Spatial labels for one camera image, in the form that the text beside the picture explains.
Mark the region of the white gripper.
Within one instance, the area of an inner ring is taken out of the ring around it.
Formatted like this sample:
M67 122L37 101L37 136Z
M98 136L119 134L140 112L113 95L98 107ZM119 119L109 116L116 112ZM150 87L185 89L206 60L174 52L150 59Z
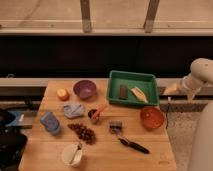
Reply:
M170 86L167 86L164 90L164 95L171 95L176 90L181 94L185 95L191 95L193 93L193 80L190 76L184 76L180 82L178 83L178 86L176 84L172 84Z

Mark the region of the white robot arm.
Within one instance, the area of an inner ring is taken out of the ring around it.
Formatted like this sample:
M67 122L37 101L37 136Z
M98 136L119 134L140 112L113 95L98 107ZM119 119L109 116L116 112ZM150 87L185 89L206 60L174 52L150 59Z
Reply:
M164 95L184 94L192 101L206 83L213 86L213 60L198 58L191 63L190 73L167 86ZM188 171L213 171L213 100L204 107L197 122Z

